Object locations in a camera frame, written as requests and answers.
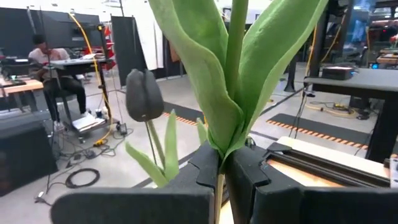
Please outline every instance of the man sitting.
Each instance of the man sitting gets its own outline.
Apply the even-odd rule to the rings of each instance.
[[[35,60],[37,63],[46,65],[49,63],[49,59],[50,61],[69,59],[69,55],[65,49],[48,49],[43,35],[35,34],[32,39],[36,49],[29,53],[29,58]],[[45,68],[33,68],[31,70],[31,75],[43,82],[44,96],[51,118],[54,121],[54,128],[57,131],[62,130],[64,127],[60,122],[56,101],[56,97],[60,96],[60,87],[56,79],[56,71],[48,71]],[[80,113],[86,116],[88,112],[86,111],[86,93],[83,85],[75,77],[68,75],[60,77],[59,80],[63,90],[76,94]]]

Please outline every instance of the black pants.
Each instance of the black pants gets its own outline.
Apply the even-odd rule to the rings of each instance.
[[[76,94],[79,103],[80,113],[86,112],[86,93],[83,85],[73,78],[60,78],[62,90]],[[61,97],[61,91],[58,81],[55,78],[44,82],[44,96],[49,107],[51,118],[53,121],[60,121],[60,114],[57,109],[57,97]]]

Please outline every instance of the computer monitor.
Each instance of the computer monitor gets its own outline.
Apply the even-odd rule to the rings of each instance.
[[[369,26],[371,13],[376,0],[354,0],[353,10],[348,22],[343,52],[361,50],[366,46],[366,27]]]
[[[74,14],[84,29],[91,46],[102,46],[101,36],[96,26],[100,24],[99,16]],[[81,48],[86,47],[80,28],[66,12],[36,11],[32,16],[38,33],[45,36],[48,48]]]

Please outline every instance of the gray concrete floor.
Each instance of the gray concrete floor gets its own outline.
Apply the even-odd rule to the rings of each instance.
[[[302,80],[305,73],[305,65],[299,64],[297,66],[296,73],[296,89],[303,86]],[[99,156],[93,160],[87,160],[82,162],[80,165],[74,167],[72,170],[65,169],[66,161],[59,160],[58,166],[60,171],[57,174],[51,176],[51,182],[64,182],[68,174],[78,170],[81,167],[90,167],[98,169],[101,173],[101,178],[94,187],[132,187],[139,182],[148,178],[147,174],[140,168],[138,163],[130,158],[124,149],[124,143],[119,144],[120,141],[127,141],[132,146],[145,152],[149,157],[152,157],[150,151],[149,140],[147,137],[147,131],[143,123],[138,123],[132,120],[126,111],[125,107],[125,94],[119,91],[120,89],[119,80],[117,73],[109,74],[106,78],[107,87],[110,91],[109,102],[111,103],[111,108],[114,117],[122,120],[127,124],[127,127],[132,131],[132,133],[126,137],[125,140],[114,139],[113,137],[108,137],[108,144],[115,148],[116,156],[107,157]],[[164,101],[169,103],[174,103],[187,108],[192,108],[195,110],[200,110],[198,103],[191,91],[188,78],[186,76],[182,78],[173,78],[169,80],[159,81],[159,86],[162,91]],[[269,107],[279,100],[285,98],[285,96],[290,93],[283,92],[285,87],[285,82],[281,82],[274,91],[271,97],[274,102],[268,103],[266,107]],[[97,109],[100,105],[102,107],[103,102],[101,101],[101,92],[97,88],[95,78],[91,79],[91,83],[85,85],[88,107],[91,110]],[[308,99],[310,101],[333,101],[340,102],[343,104],[348,104],[349,98],[343,95],[333,95],[326,93],[316,93],[315,98]],[[254,124],[252,130],[261,134],[266,134],[274,138],[280,138],[281,136],[288,136],[289,130],[280,128],[278,126],[273,126],[266,123],[267,119],[273,117],[278,113],[291,114],[295,116],[297,114],[299,105],[301,102],[300,96],[291,97],[289,100],[285,101],[278,107],[270,110],[270,112],[262,115],[257,122]],[[71,102],[72,110],[76,110],[77,103]],[[322,113],[320,111],[311,110],[305,108],[302,113],[302,118],[312,119],[314,121],[319,121],[322,123],[328,123],[335,126],[341,126],[348,129],[353,129],[361,131],[364,133],[369,133],[376,121],[376,117],[373,116],[367,121],[360,121],[358,119],[349,118],[338,118],[336,116],[330,115],[328,113]],[[157,128],[160,139],[164,138],[165,127],[167,122],[166,116],[161,116],[154,120],[155,126]],[[102,137],[108,130],[102,129],[90,133],[86,137],[86,143],[80,144],[77,138],[72,133],[65,133],[58,138],[56,141],[60,146],[60,150],[63,153],[73,152],[74,150],[79,150],[81,148],[90,147],[97,139]],[[177,136],[178,136],[178,157],[181,159],[186,155],[193,152],[199,146],[197,129],[189,124],[177,121]],[[264,138],[260,135],[251,134],[258,146],[267,147],[273,140]],[[349,154],[354,154],[356,148],[335,143],[332,141],[327,141],[324,139],[316,138],[313,136],[308,136],[305,134],[298,133],[298,139],[308,141],[314,144],[319,144],[324,147],[329,147],[338,151],[346,152]],[[365,151],[359,151],[357,156],[364,157]],[[80,174],[76,176],[73,181],[77,184],[86,183],[88,180],[92,179],[92,174]],[[0,223],[2,224],[26,224],[26,223],[40,223],[49,224],[51,223],[49,218],[50,207],[41,203],[34,203],[34,197],[41,191],[46,189],[47,177],[43,177],[36,180],[33,183],[25,185],[3,197],[0,198]],[[59,196],[70,192],[72,190],[66,188],[63,185],[54,185],[47,195],[44,196],[48,203],[53,203]]]

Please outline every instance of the warning stripe tape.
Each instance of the warning stripe tape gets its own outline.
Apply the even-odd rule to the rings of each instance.
[[[167,113],[167,112],[163,112],[163,115],[165,115],[165,116],[170,116],[170,114]],[[183,122],[183,123],[190,124],[190,125],[192,125],[192,126],[196,126],[196,125],[197,125],[197,123],[196,123],[195,121],[190,121],[190,120],[185,119],[185,118],[182,118],[182,117],[180,117],[180,116],[177,116],[177,121],[181,121],[181,122]]]
[[[293,127],[293,126],[291,126],[289,124],[284,124],[284,123],[280,123],[280,122],[272,121],[272,120],[267,120],[267,123],[279,126],[281,128],[286,128],[286,129],[292,129],[293,128],[294,131],[297,130],[298,132],[303,133],[303,134],[315,136],[315,137],[318,137],[318,138],[326,139],[326,140],[337,142],[337,143],[340,143],[340,144],[345,144],[347,146],[353,146],[353,147],[357,147],[357,148],[361,148],[361,149],[365,149],[365,150],[368,149],[367,145],[364,145],[364,144],[361,144],[361,143],[347,141],[347,140],[344,140],[344,139],[336,138],[336,137],[329,136],[327,134],[318,133],[318,132],[315,132],[315,131],[306,130],[306,129],[303,129],[303,128],[298,128],[297,129],[297,127]]]

